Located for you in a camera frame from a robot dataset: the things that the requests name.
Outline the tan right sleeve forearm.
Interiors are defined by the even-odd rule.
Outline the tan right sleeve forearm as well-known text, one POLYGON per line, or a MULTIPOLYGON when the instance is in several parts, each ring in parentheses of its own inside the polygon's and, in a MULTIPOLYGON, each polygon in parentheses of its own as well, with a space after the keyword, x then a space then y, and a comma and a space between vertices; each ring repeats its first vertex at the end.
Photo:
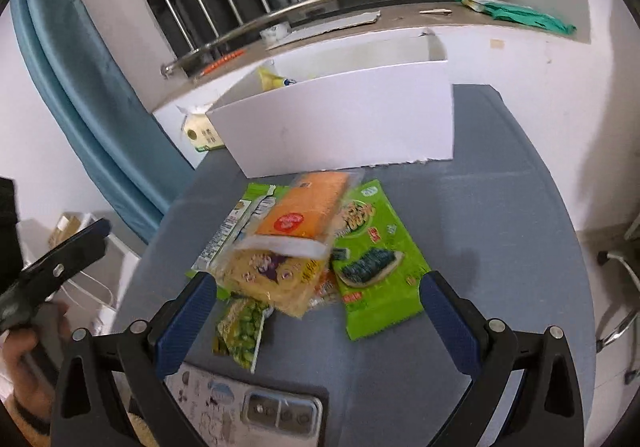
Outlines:
POLYGON ((50 447, 51 440, 49 434, 50 424, 40 420, 22 407, 13 396, 5 402, 4 407, 9 412, 9 416, 25 436, 29 445, 34 447, 50 447))

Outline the left hand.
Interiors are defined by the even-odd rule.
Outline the left hand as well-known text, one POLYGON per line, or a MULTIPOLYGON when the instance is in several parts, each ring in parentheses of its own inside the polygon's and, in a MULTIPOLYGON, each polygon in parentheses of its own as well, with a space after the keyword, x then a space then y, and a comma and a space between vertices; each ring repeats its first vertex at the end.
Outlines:
POLYGON ((39 327, 10 330, 2 345, 2 358, 13 384, 14 401, 29 415, 43 423, 49 423, 53 392, 40 383, 25 360, 25 356, 35 349, 40 339, 39 327))

